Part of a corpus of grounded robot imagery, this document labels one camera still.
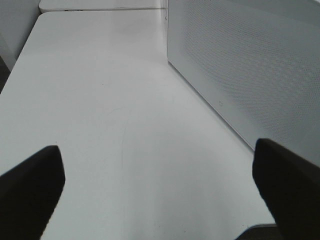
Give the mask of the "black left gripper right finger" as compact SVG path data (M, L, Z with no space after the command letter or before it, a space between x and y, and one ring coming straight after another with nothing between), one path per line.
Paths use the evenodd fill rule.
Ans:
M285 240L320 238L320 168L280 144L257 140L252 176Z

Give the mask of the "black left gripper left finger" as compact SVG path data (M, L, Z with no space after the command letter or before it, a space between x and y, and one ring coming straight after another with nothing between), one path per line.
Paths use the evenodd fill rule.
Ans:
M58 146L39 150L0 177L0 238L39 240L54 213L66 177Z

